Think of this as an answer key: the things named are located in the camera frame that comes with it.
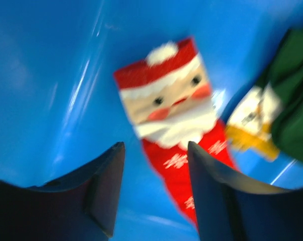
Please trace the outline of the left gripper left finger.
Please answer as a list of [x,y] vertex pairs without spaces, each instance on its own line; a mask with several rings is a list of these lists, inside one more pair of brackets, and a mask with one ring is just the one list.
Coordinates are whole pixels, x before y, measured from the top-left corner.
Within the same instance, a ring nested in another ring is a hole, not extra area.
[[125,158],[118,142],[41,187],[0,180],[0,240],[108,240],[113,236]]

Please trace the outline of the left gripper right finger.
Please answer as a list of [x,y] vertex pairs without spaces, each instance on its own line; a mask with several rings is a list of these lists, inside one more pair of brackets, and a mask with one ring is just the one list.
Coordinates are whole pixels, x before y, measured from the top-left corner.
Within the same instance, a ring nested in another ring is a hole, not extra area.
[[189,142],[200,240],[303,240],[303,188],[248,177]]

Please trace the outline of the red snowflake sock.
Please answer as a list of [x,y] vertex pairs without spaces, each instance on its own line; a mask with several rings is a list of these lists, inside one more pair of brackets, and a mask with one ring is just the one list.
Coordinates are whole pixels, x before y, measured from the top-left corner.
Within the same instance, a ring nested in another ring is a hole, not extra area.
[[169,41],[113,74],[127,118],[177,209],[197,224],[189,142],[232,169],[224,122],[194,39]]

